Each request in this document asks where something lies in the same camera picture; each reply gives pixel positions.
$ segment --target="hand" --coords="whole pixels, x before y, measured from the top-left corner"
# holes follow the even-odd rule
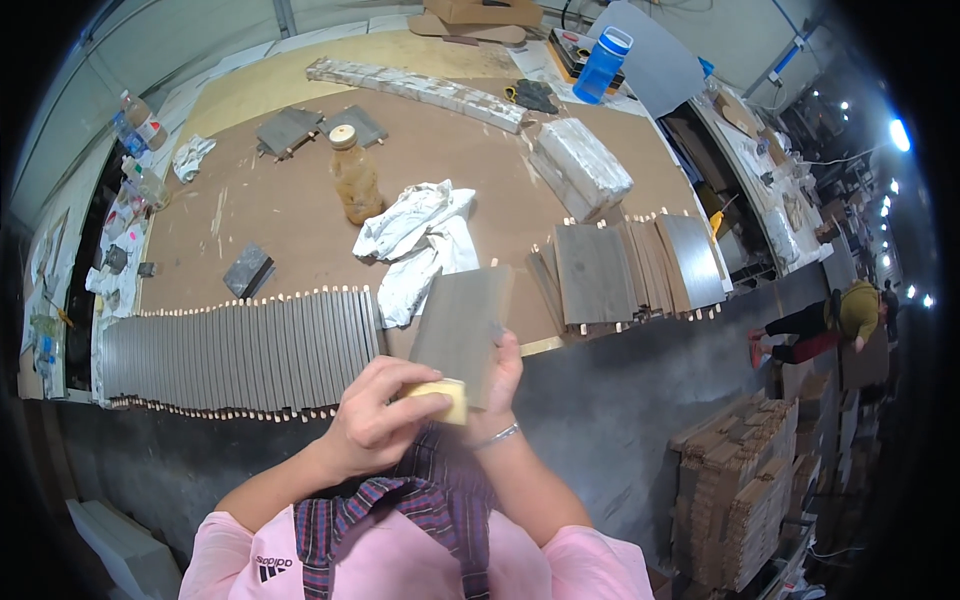
[[[470,411],[467,415],[466,440],[474,444],[500,433],[514,423],[514,394],[523,375],[520,344],[509,329],[501,329],[497,346],[496,365],[491,375],[490,397],[486,411]]]
[[[330,428],[314,442],[328,466],[349,479],[392,467],[417,437],[428,415],[447,408],[446,394],[406,397],[387,404],[408,383],[438,381],[439,371],[392,356],[377,356],[350,384]]]

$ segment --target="yellow sponge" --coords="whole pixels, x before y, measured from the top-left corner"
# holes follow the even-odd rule
[[[441,379],[426,383],[412,383],[400,390],[400,397],[424,396],[426,394],[446,394],[453,398],[450,408],[430,415],[430,419],[454,425],[467,424],[467,395],[465,384],[459,379]]]

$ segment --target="green jacket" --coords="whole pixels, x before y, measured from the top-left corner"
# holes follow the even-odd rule
[[[846,338],[863,338],[866,342],[876,329],[879,316],[879,295],[866,281],[857,281],[840,299],[840,331]],[[830,303],[824,304],[824,320],[833,329]]]

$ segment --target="adidas logo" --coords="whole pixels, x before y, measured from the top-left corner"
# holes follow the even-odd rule
[[[256,557],[256,562],[260,567],[260,583],[265,584],[267,580],[276,577],[283,571],[293,566],[290,559],[265,559],[262,556]]]

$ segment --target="fluorescent light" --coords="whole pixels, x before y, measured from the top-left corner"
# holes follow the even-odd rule
[[[894,119],[890,122],[890,137],[894,138],[894,145],[901,152],[910,150],[910,138],[907,137],[906,129],[903,128],[903,122]]]

